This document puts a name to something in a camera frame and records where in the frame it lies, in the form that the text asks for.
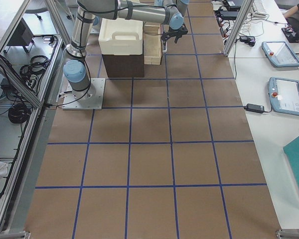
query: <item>metal mounting plate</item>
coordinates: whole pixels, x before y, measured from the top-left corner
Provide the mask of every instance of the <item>metal mounting plate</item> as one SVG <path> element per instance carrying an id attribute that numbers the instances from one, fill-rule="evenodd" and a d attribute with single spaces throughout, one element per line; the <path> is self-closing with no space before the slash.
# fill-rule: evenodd
<path id="1" fill-rule="evenodd" d="M 64 110 L 101 110 L 103 104 L 103 94 L 104 94 L 104 87 L 105 87 L 105 78 L 91 78 L 91 84 L 96 89 L 96 95 L 90 98 L 84 98 L 78 101 L 73 97 L 72 94 L 65 95 L 63 104 L 67 104 L 62 106 Z M 71 91 L 72 88 L 70 84 L 68 85 L 67 91 Z"/>

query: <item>blue tape line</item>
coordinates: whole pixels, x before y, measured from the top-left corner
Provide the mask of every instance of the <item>blue tape line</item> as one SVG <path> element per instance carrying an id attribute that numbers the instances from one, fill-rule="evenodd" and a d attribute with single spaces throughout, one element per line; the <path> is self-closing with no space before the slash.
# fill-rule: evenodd
<path id="1" fill-rule="evenodd" d="M 255 187 L 267 183 L 225 183 L 225 184 L 179 184 L 179 185 L 83 185 L 83 186 L 37 186 L 35 189 L 85 189 L 85 188 L 206 188 L 206 187 Z"/>
<path id="2" fill-rule="evenodd" d="M 204 140 L 204 141 L 175 141 L 173 143 L 247 143 L 254 142 L 253 140 Z M 60 142 L 48 143 L 48 145 L 72 145 L 72 144 L 170 144 L 170 142 Z"/>
<path id="3" fill-rule="evenodd" d="M 165 55 L 165 72 L 166 72 L 166 90 L 167 90 L 167 106 L 168 106 L 168 123 L 169 123 L 171 167 L 172 167 L 173 186 L 174 186 L 173 194 L 174 194 L 175 225 L 176 225 L 177 239 L 179 239 L 177 196 L 176 196 L 176 188 L 175 188 L 176 182 L 175 182 L 175 167 L 174 167 L 174 153 L 173 153 L 173 137 L 172 137 L 172 130 L 171 130 L 171 113 L 170 113 L 170 103 L 169 103 L 169 87 L 168 87 L 167 57 L 166 57 L 166 55 Z"/>
<path id="4" fill-rule="evenodd" d="M 190 28 L 191 28 L 191 31 L 192 31 L 192 25 L 191 25 L 190 18 L 189 18 L 189 25 L 190 25 Z M 195 53 L 197 53 L 195 38 L 194 38 L 193 35 L 192 35 L 192 40 L 193 40 L 193 44 L 194 44 Z M 200 71 L 198 56 L 196 56 L 196 61 L 197 61 L 197 66 L 198 66 L 199 77 L 201 79 L 201 71 Z M 206 96 L 205 96 L 203 81 L 200 80 L 200 83 L 201 83 L 201 88 L 202 88 L 202 92 L 203 92 L 205 105 L 208 106 Z M 220 191 L 221 191 L 221 197 L 222 197 L 222 201 L 223 201 L 223 207 L 224 207 L 224 213 L 225 213 L 225 218 L 226 218 L 228 234 L 229 234 L 229 238 L 232 239 L 231 229 L 230 229 L 230 224 L 229 224 L 229 219 L 228 219 L 228 213 L 227 213 L 227 208 L 226 208 L 226 201 L 225 201 L 225 197 L 224 197 L 223 188 L 221 186 L 222 185 L 221 176 L 220 176 L 220 170 L 219 170 L 219 165 L 218 165 L 218 160 L 217 160 L 217 155 L 216 155 L 215 143 L 214 143 L 213 132 L 212 132 L 212 128 L 211 128 L 211 122 L 210 122 L 208 108 L 206 108 L 206 115 L 207 115 L 208 127 L 209 127 L 209 132 L 210 132 L 210 137 L 211 137 L 212 147 L 213 147 L 213 152 L 214 152 L 214 157 L 215 157 L 215 164 L 216 164 L 216 169 L 217 169 L 218 180 L 219 180 L 219 184 L 220 184 Z"/>
<path id="5" fill-rule="evenodd" d="M 130 185 L 130 166 L 131 166 L 131 142 L 132 142 L 132 120 L 133 120 L 133 96 L 134 96 L 134 79 L 132 78 L 131 85 L 131 112 L 130 112 L 130 133 L 129 133 L 129 155 L 128 155 L 128 171 L 127 171 L 127 186 Z M 126 190 L 126 208 L 125 208 L 125 235 L 124 238 L 128 237 L 128 220 L 129 220 L 129 187 Z"/>
<path id="6" fill-rule="evenodd" d="M 88 136 L 88 143 L 91 140 L 94 114 L 95 114 L 95 110 L 93 110 L 93 113 L 92 113 L 92 119 L 91 119 L 91 123 L 90 123 L 90 130 L 89 130 L 89 136 Z M 82 172 L 82 178 L 81 178 L 81 187 L 80 187 L 80 193 L 79 193 L 79 198 L 78 198 L 78 204 L 77 204 L 77 207 L 76 207 L 76 213 L 75 213 L 75 220 L 74 220 L 74 226 L 73 226 L 72 239 L 75 239 L 76 227 L 77 227 L 78 216 L 79 216 L 79 211 L 80 211 L 80 204 L 81 204 L 81 197 L 82 197 L 82 189 L 83 189 L 83 183 L 84 183 L 85 169 L 86 169 L 86 164 L 87 164 L 87 159 L 88 159 L 88 154 L 89 154 L 89 146 L 90 146 L 89 144 L 87 144 L 87 146 L 86 146 L 84 166 L 83 166 L 83 172 Z"/>

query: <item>white table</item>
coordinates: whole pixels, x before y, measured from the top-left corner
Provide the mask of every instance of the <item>white table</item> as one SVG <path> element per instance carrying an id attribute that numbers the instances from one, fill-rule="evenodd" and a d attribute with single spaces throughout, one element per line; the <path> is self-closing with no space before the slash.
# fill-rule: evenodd
<path id="1" fill-rule="evenodd" d="M 274 0 L 263 0 L 263 4 L 270 14 L 269 20 L 284 20 Z M 274 68 L 261 49 L 262 41 L 286 41 L 282 26 L 264 22 L 265 34 L 257 39 L 255 47 L 237 42 L 236 83 L 243 105 L 263 105 L 268 111 L 269 78 L 275 76 L 299 80 L 299 68 Z M 255 35 L 259 31 L 262 31 L 260 25 L 259 28 L 253 28 Z M 299 52 L 299 44 L 293 43 L 292 48 Z M 234 72 L 233 52 L 234 47 L 229 55 Z M 282 229 L 299 229 L 299 191 L 283 152 L 283 147 L 299 136 L 299 116 L 276 112 L 262 115 L 246 112 L 246 116 L 280 225 Z"/>
<path id="2" fill-rule="evenodd" d="M 279 23 L 287 23 L 281 11 L 279 10 L 277 4 L 274 0 L 262 0 L 263 6 L 269 14 L 268 20 Z M 242 30 L 241 33 L 250 36 L 258 36 L 256 37 L 256 44 L 254 47 L 250 47 L 244 43 L 237 42 L 236 49 L 236 58 L 265 58 L 265 54 L 261 48 L 261 44 L 263 41 L 287 41 L 285 35 L 281 28 L 284 27 L 283 24 L 274 24 L 272 22 L 260 20 L 259 17 L 254 17 L 259 20 L 252 20 L 250 24 L 250 31 L 247 32 Z M 294 52 L 299 53 L 299 44 L 291 43 L 290 46 L 294 50 Z M 235 45 L 231 49 L 229 53 L 229 57 L 234 57 Z"/>

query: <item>floor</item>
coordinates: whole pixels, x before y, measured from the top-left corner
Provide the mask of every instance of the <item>floor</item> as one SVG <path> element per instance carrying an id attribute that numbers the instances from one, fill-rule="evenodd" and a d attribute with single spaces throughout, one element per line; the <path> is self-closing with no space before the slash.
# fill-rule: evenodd
<path id="1" fill-rule="evenodd" d="M 33 239 L 274 239 L 280 228 L 209 2 L 101 111 L 56 110 L 25 229 Z M 86 58 L 106 78 L 97 36 Z"/>

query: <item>office chair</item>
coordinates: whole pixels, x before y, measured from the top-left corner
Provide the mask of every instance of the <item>office chair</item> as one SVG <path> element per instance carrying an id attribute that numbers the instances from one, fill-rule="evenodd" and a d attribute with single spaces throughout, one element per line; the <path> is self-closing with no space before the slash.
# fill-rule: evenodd
<path id="1" fill-rule="evenodd" d="M 43 0 L 31 0 L 28 8 L 25 13 L 36 15 L 39 20 L 42 20 L 42 17 L 38 15 L 38 13 L 42 13 L 48 11 L 48 8 L 45 5 L 45 1 Z"/>

